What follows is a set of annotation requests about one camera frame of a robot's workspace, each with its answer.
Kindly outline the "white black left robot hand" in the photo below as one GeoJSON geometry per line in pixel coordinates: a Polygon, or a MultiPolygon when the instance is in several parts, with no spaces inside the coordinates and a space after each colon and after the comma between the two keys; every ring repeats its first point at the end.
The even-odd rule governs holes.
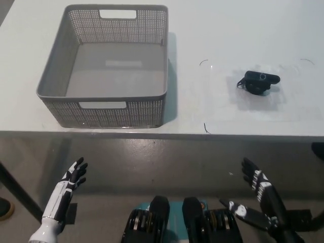
{"type": "Polygon", "coordinates": [[[88,164],[84,163],[83,157],[80,157],[69,167],[56,184],[42,218],[49,218],[60,224],[66,220],[73,192],[86,181],[84,175],[87,172],[87,167],[88,164]]]}

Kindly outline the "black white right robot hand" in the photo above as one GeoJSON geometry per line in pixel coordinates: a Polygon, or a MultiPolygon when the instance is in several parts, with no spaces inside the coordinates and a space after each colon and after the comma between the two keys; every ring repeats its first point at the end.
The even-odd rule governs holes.
{"type": "Polygon", "coordinates": [[[246,157],[241,165],[244,180],[254,192],[261,211],[251,209],[229,199],[220,199],[220,203],[238,219],[264,231],[270,232],[276,229],[286,230],[290,228],[291,224],[283,201],[264,172],[246,157]]]}

